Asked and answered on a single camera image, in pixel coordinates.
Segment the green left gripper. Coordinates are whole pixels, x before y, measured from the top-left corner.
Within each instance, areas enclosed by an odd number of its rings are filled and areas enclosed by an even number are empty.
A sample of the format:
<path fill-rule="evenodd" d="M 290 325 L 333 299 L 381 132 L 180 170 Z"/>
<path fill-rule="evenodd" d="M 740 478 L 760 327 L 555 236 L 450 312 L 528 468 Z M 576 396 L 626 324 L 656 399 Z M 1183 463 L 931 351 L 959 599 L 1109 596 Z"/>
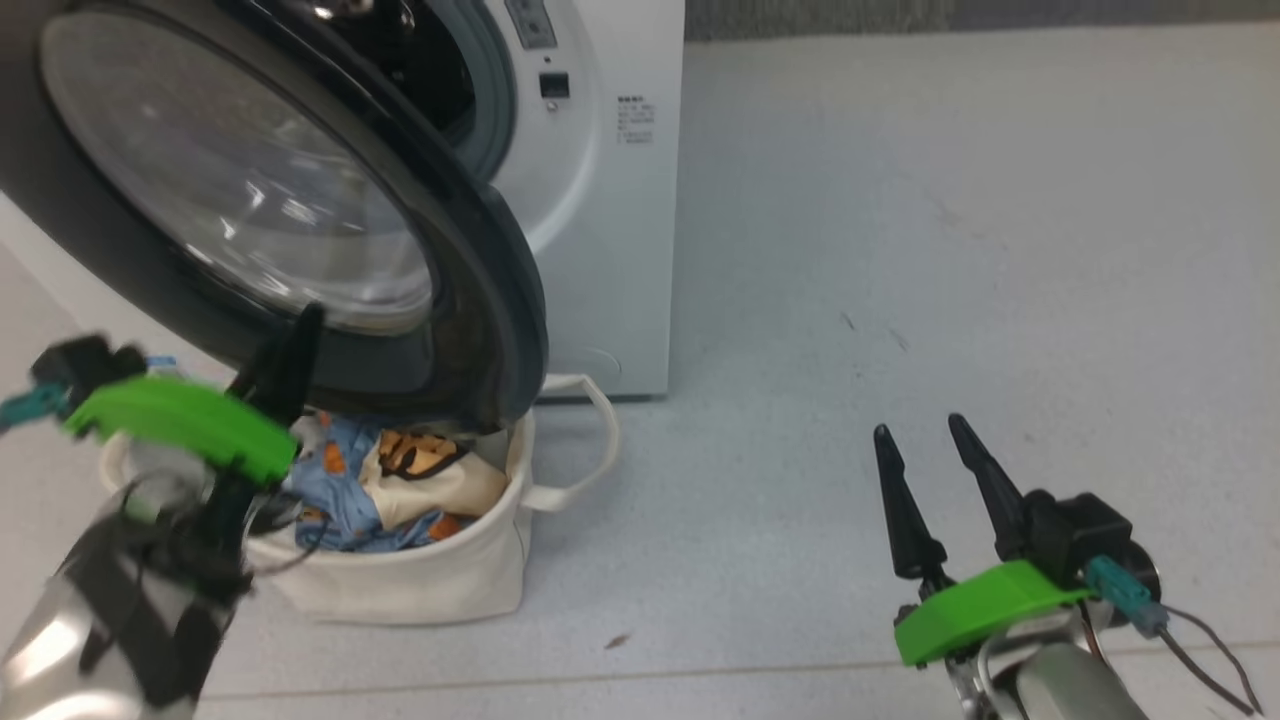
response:
<path fill-rule="evenodd" d="M 324 306 L 307 305 L 259 346 L 230 396 L 173 375 L 136 375 L 95 389 L 63 428 L 183 448 L 260 488 L 274 487 L 294 461 L 298 445 L 287 428 L 305 411 L 324 328 Z"/>

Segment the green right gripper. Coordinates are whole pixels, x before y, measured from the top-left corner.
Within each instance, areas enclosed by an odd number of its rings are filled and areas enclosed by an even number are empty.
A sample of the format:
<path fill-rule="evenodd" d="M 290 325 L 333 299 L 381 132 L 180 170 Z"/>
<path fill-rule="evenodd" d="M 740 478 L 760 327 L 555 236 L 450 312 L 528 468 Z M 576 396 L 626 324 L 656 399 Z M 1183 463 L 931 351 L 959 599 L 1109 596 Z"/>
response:
<path fill-rule="evenodd" d="M 945 546 L 936 539 L 905 478 L 905 461 L 886 424 L 873 432 L 879 493 L 893 573 L 916 582 L 923 600 L 895 625 L 900 662 L 932 664 L 986 641 L 996 632 L 1092 596 L 1084 585 L 1057 585 L 1021 559 L 1027 547 L 1024 498 L 968 419 L 951 413 L 948 430 L 974 475 L 995 532 L 995 551 L 1005 562 L 956 585 L 945 571 Z"/>

